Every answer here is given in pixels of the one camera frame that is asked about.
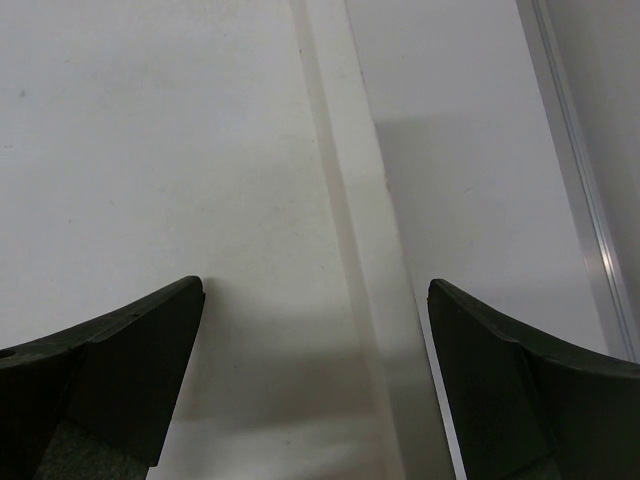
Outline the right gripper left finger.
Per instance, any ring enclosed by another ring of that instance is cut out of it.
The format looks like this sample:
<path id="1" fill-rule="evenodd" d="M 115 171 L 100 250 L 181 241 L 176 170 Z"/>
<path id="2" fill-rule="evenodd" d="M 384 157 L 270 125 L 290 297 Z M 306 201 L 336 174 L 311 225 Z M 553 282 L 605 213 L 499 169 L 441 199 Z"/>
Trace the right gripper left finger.
<path id="1" fill-rule="evenodd" d="M 205 303 L 187 276 L 1 351 L 4 479 L 144 479 L 159 463 Z"/>

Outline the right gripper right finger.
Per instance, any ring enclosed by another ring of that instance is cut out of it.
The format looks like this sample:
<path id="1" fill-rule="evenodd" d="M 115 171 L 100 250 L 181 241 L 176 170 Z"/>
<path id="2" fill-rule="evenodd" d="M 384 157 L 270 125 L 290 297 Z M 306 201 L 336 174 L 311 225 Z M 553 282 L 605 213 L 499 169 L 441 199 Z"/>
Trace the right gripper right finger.
<path id="1" fill-rule="evenodd" d="M 435 279 L 428 312 L 470 479 L 636 479 L 639 366 Z"/>

